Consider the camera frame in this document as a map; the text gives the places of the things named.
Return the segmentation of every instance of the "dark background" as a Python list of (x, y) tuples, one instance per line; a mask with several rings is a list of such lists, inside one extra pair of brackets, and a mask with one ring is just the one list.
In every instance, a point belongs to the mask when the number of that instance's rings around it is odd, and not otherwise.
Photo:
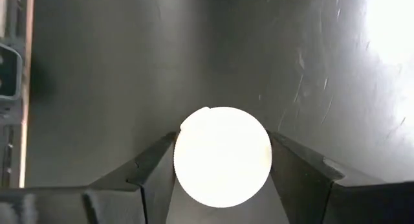
[[(393, 22), (387, 2), (372, 28), (372, 0), (35, 0), (26, 185), (86, 185), (203, 106), (243, 109), (385, 182), (414, 179), (414, 55), (389, 60), (370, 32), (411, 46), (393, 30), (412, 18)], [(231, 209), (179, 184), (172, 202), (170, 223), (285, 222), (271, 180)]]

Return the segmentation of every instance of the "bright light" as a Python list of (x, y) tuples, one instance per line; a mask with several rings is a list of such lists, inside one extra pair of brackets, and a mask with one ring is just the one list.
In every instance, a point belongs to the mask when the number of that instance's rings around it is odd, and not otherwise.
[(210, 207), (245, 202), (264, 185), (272, 147), (252, 115), (231, 107), (204, 107), (182, 124), (174, 168), (183, 189)]
[(367, 0), (370, 48), (384, 63), (404, 63), (414, 56), (413, 0)]

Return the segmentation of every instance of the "white sphere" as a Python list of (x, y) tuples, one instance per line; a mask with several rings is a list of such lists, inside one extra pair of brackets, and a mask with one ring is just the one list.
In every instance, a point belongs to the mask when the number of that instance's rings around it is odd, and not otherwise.
[(174, 169), (183, 189), (209, 207), (245, 202), (264, 185), (272, 166), (266, 130), (232, 107), (204, 107), (182, 124)]

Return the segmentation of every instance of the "scratched metal surface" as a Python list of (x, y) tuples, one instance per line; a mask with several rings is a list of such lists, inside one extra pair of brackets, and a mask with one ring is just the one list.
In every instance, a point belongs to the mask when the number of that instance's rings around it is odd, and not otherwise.
[(412, 13), (407, 0), (36, 0), (27, 185), (90, 183), (202, 106), (414, 179)]

